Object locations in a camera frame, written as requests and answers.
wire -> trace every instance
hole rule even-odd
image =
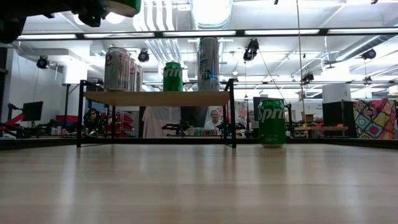
[[[272,77],[271,72],[270,72],[269,69],[268,69],[268,66],[267,66],[267,64],[266,64],[266,61],[264,60],[264,57],[262,57],[262,53],[261,53],[261,52],[260,52],[260,56],[261,56],[262,62],[263,62],[264,65],[266,66],[267,72],[268,72],[269,76],[271,77],[272,82],[274,83],[274,85],[276,86],[277,90],[279,91],[279,94],[282,96],[282,99],[284,100],[285,105],[287,105],[287,101],[285,100],[285,98],[284,98],[282,92],[280,91],[279,86],[276,85],[275,80],[274,80],[274,78]]]
[[[38,80],[39,80],[39,68],[37,68],[35,91],[33,92],[33,102],[35,101],[36,89],[37,89],[37,81]]]
[[[298,28],[298,50],[300,51],[301,55],[301,32],[300,32],[300,14],[299,14],[299,0],[296,0],[296,7],[297,7],[297,28]],[[303,67],[302,59],[300,57],[300,68]],[[303,70],[300,69],[301,73],[301,81],[303,80]],[[308,138],[308,130],[307,130],[307,119],[305,118],[305,105],[304,105],[304,88],[303,83],[301,84],[301,100],[303,102],[303,113],[304,113],[304,129],[305,129],[305,138]]]

sprite can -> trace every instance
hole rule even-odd
[[[182,91],[182,67],[168,62],[163,69],[163,91]]]
[[[282,100],[260,101],[259,137],[264,147],[278,147],[286,143],[284,108]]]

white wall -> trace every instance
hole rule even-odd
[[[48,123],[50,119],[55,119],[55,115],[60,114],[60,100],[62,73],[58,72],[55,77],[55,70],[38,69],[36,62],[18,56],[13,49],[8,50],[6,75],[7,88],[4,89],[3,110],[1,120],[7,120],[7,104],[12,103],[17,107],[23,107],[24,103],[43,101],[42,119],[36,124]],[[13,111],[12,116],[16,116],[20,111]]]

security camera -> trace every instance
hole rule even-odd
[[[40,56],[40,58],[37,60],[37,63],[36,63],[37,68],[41,68],[41,69],[48,69],[49,65],[50,65],[50,62],[49,62],[47,56]]]
[[[138,55],[138,61],[147,62],[149,61],[149,54],[147,49],[142,49]]]
[[[250,39],[248,46],[243,54],[243,60],[245,62],[251,61],[257,55],[257,51],[259,50],[259,42],[257,39]]]
[[[376,51],[371,49],[368,50],[367,52],[363,53],[361,58],[363,58],[364,60],[366,59],[374,59],[376,57]]]

